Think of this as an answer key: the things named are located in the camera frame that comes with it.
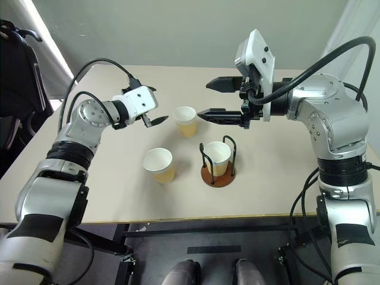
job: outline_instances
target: robotic arm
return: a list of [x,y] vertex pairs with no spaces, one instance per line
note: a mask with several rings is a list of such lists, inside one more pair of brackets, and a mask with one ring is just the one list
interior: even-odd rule
[[331,232],[333,282],[377,284],[380,279],[380,229],[372,178],[366,162],[368,115],[344,91],[344,84],[328,74],[317,74],[269,103],[257,104],[289,83],[273,82],[274,56],[254,30],[238,48],[235,65],[243,77],[218,77],[207,84],[243,99],[242,112],[208,109],[206,121],[249,128],[251,120],[269,121],[286,115],[308,129],[319,166],[319,219]]
[[0,284],[51,284],[66,230],[81,223],[87,205],[87,170],[103,130],[133,124],[158,107],[149,87],[139,86],[112,101],[81,102],[58,134],[46,159],[41,161],[19,194],[15,206],[19,221],[0,240]]

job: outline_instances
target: paper cup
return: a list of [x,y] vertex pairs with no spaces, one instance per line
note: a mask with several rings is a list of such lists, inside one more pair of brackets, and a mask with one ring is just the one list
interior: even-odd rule
[[146,153],[142,166],[152,173],[156,181],[167,183],[175,176],[172,160],[173,156],[169,150],[154,148]]
[[[204,147],[203,152],[207,154],[213,162],[214,176],[222,176],[225,174],[231,156],[230,147],[221,141],[213,141]],[[208,162],[208,159],[205,161],[207,169],[211,173],[210,162]]]
[[178,129],[184,137],[193,137],[197,133],[197,112],[188,106],[178,107],[173,111]]

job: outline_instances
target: metal wire cup holder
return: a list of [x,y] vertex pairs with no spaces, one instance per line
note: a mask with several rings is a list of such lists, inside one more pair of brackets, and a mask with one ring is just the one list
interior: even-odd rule
[[[228,161],[227,170],[221,176],[216,176],[216,177],[214,176],[214,163],[211,160],[211,158],[207,154],[204,153],[203,143],[199,144],[199,150],[201,151],[202,162],[203,162],[203,165],[201,168],[201,176],[203,178],[203,181],[212,187],[226,186],[229,183],[231,183],[235,178],[235,174],[236,174],[236,171],[235,171],[236,143],[232,139],[232,137],[230,137],[229,135],[225,135],[223,137],[222,141],[224,143],[226,142],[226,138],[228,138],[233,144],[233,157],[232,157],[232,163],[230,161]],[[210,172],[211,173],[207,170],[207,165],[206,165],[206,161],[205,161],[206,159],[210,163]]]

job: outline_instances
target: wooden coaster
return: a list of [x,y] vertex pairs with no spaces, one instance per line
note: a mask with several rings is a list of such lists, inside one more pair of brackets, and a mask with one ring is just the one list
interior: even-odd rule
[[232,170],[232,163],[228,161],[227,170],[225,174],[223,174],[222,176],[214,176],[214,184],[211,184],[211,173],[208,172],[207,167],[202,166],[201,175],[202,175],[203,181],[207,185],[211,187],[219,188],[219,187],[227,186],[229,183],[231,183],[234,180],[236,176],[236,171],[235,171],[235,175],[231,176],[231,170]]

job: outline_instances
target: floor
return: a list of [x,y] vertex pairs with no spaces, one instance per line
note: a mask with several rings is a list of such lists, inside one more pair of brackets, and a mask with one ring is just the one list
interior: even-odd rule
[[[205,228],[215,226],[250,226],[271,224],[275,219],[236,219],[219,221],[189,221],[152,224],[133,224],[130,230],[158,230]],[[82,229],[111,239],[116,225],[82,225]],[[138,263],[132,285],[161,284],[171,267],[184,259],[193,259],[201,264],[202,285],[232,284],[233,262],[247,258],[255,263],[267,285],[287,284],[284,267],[278,261],[277,247],[287,243],[286,232],[240,232],[240,233],[181,233],[153,237],[130,238],[126,243],[134,249]],[[325,256],[329,257],[328,240],[319,241]],[[239,252],[214,254],[188,254],[188,247],[240,246]],[[305,261],[322,269],[312,245],[299,250]],[[67,284],[86,266],[88,249],[65,244],[55,281]],[[96,252],[92,267],[78,284],[114,284],[119,265],[119,256]],[[318,276],[299,266],[303,284],[322,285]]]

